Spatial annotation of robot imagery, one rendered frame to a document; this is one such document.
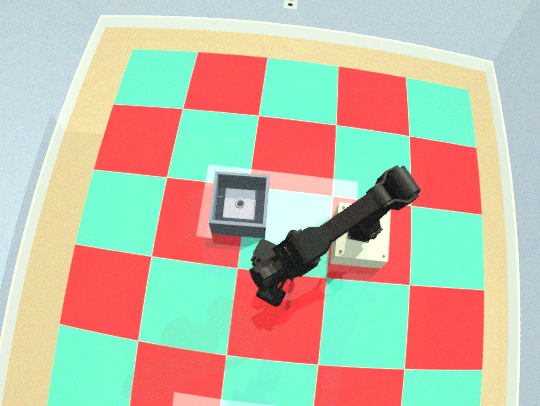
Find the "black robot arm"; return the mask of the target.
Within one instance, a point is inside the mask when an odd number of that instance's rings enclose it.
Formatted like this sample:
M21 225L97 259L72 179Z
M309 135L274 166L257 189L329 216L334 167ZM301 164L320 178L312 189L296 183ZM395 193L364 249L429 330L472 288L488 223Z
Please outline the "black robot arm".
M348 232L348 238L352 240L368 243L370 239L376 239L383 230L383 216L390 210L402 210L421 192L406 166L390 167L364 196L321 226L299 229L278 245L261 239L251 258L253 267L249 273L252 281L264 292L287 279L288 275L291 279L302 277L318 265L319 257L328 251L334 240Z

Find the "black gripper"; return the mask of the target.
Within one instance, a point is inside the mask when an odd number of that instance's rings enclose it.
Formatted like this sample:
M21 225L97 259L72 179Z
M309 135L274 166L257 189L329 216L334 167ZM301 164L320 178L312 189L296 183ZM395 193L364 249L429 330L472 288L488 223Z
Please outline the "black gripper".
M290 230L286 236L286 238L288 236L290 236L292 233L296 232L297 230ZM286 239L285 238L285 239ZM275 285L274 287L272 288L269 288L267 290L265 290L264 292L260 291L259 289L256 291L256 297L261 299L262 301L268 303L268 304L271 304L275 307L277 306L280 306L287 294L287 292L285 290L283 290L282 288L284 287L285 283L287 282L287 280L290 280L290 281L294 281L294 279L291 279L290 276L288 275L288 278L285 279L284 281L282 281L282 283L279 283L277 285ZM278 287L279 286L279 287Z

